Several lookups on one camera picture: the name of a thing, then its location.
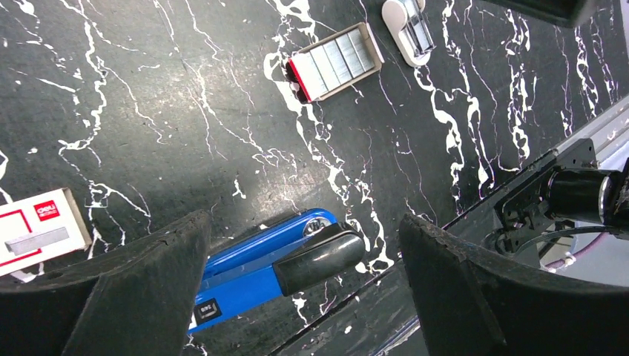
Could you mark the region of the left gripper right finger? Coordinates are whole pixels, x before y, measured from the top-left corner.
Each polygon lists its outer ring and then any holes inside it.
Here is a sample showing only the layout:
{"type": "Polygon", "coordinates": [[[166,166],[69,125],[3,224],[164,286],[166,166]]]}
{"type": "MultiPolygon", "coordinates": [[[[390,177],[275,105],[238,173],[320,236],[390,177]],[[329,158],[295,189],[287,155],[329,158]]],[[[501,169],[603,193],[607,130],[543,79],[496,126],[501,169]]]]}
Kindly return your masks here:
{"type": "Polygon", "coordinates": [[[398,230],[431,355],[626,355],[628,289],[551,274],[406,215],[398,230]]]}

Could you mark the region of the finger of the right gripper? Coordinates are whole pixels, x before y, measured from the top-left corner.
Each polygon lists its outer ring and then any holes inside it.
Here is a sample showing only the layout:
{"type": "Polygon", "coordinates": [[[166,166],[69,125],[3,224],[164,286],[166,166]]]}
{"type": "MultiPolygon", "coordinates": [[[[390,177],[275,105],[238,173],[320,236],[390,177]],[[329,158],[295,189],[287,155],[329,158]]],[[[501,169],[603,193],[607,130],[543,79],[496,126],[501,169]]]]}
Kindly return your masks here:
{"type": "Polygon", "coordinates": [[[486,0],[559,27],[575,28],[597,11],[597,0],[486,0]]]}

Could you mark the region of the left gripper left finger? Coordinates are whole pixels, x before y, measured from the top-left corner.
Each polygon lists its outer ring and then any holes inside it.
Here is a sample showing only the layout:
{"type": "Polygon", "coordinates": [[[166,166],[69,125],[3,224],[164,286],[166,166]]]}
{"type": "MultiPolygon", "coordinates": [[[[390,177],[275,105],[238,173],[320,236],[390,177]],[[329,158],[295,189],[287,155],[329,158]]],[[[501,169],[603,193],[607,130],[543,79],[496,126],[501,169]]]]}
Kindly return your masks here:
{"type": "Polygon", "coordinates": [[[180,355],[208,259],[210,214],[29,283],[1,284],[3,355],[180,355]]]}

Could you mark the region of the red white staple box sleeve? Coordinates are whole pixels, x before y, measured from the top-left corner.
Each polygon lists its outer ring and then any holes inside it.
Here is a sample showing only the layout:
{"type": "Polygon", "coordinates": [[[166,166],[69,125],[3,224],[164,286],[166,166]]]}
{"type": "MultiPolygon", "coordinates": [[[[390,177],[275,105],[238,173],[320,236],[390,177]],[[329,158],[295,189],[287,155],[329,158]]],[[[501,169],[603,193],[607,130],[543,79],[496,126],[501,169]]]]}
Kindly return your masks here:
{"type": "Polygon", "coordinates": [[[2,276],[90,244],[90,234],[69,188],[1,206],[2,276]]]}

